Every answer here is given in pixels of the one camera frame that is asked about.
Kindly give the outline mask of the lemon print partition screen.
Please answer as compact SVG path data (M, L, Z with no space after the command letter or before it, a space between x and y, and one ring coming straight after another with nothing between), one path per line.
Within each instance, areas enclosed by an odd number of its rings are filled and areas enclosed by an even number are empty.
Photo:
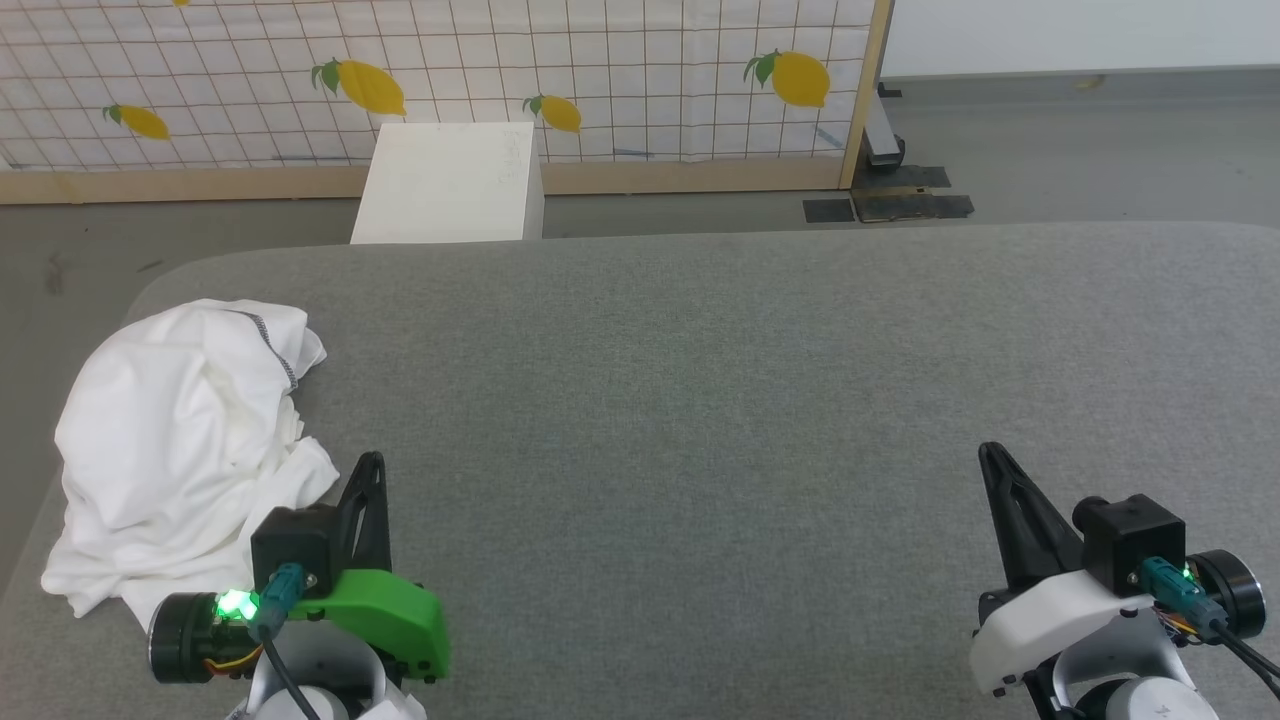
M846 190L893 0L0 0L0 204L357 196L399 123L553 195Z

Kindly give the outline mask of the white rectangular box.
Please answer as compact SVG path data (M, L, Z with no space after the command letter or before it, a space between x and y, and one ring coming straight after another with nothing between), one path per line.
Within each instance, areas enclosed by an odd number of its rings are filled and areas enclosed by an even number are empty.
M349 242L539 240L544 210L534 123L384 124Z

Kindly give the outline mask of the large black floor mat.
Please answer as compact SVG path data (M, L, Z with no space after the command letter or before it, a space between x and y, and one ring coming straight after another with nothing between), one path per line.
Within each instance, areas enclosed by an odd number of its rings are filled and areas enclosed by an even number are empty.
M969 218L975 208L966 195L891 193L854 196L861 223L950 220Z

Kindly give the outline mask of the white long-sleeve shirt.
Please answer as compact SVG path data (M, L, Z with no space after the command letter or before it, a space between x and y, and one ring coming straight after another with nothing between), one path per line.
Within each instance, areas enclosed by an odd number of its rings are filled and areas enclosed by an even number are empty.
M253 530L340 475L293 401L325 357L305 310L253 300L195 300L105 340L54 432L67 507L42 591L77 618L119 600L141 626L173 593L250 591Z

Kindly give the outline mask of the grey fabric sofa cushion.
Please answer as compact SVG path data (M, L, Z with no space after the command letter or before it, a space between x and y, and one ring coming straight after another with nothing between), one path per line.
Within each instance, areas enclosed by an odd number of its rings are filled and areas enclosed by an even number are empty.
M387 461L444 609L430 720L1030 720L977 450L1144 493L1261 580L1280 662L1280 231L1115 222L324 246L189 263L301 307L296 407Z

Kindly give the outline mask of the black floor mat strip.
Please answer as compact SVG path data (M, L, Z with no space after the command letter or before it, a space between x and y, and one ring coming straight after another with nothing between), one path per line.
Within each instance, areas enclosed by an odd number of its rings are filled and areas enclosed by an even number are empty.
M951 188L951 181L942 167L901 165L890 172L877 173L876 181L884 188Z

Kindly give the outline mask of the metal leg with caster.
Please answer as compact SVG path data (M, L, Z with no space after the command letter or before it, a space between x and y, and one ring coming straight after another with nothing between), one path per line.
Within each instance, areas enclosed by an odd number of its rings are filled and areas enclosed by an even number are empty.
M883 100L900 97L882 82L877 83L863 136L863 158L868 170L881 174L896 172L905 158L905 141L893 132Z

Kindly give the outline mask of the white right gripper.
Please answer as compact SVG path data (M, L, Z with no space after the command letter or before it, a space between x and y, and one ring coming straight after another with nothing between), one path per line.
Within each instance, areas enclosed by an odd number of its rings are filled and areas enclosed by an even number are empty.
M1082 570L1079 534L1012 455L982 443L978 459L1007 588L1039 583L986 597L969 653L977 688L995 697L1018 687L1033 697L1197 697L1180 650L1225 647L1183 635L1144 592L1103 588ZM1248 644L1262 633L1265 594L1243 561L1213 550L1183 568Z

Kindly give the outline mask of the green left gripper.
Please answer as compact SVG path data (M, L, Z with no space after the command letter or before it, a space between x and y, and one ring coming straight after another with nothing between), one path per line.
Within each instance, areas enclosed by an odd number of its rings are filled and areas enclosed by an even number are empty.
M337 582L329 596L306 598L275 637L285 653L287 630L320 623L369 646L397 679L428 683L451 674L451 642L440 601L392 570L385 460L362 454L338 509ZM174 593L155 610L148 665L157 682L204 684L215 676L250 676L268 659L250 634L259 592Z

